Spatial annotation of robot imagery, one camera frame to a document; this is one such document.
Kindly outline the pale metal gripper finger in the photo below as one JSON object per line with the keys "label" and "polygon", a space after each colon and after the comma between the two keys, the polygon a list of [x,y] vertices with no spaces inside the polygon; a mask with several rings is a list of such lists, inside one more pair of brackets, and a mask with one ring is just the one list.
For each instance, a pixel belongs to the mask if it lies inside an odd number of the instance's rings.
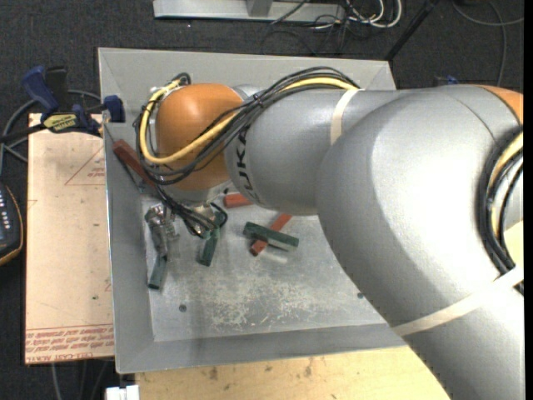
{"label": "pale metal gripper finger", "polygon": [[150,228],[157,256],[167,260],[167,229],[164,207],[162,205],[149,207],[144,215],[144,220]]}
{"label": "pale metal gripper finger", "polygon": [[167,230],[167,259],[177,260],[180,256],[180,239],[181,232],[179,223],[176,220],[168,221]]}

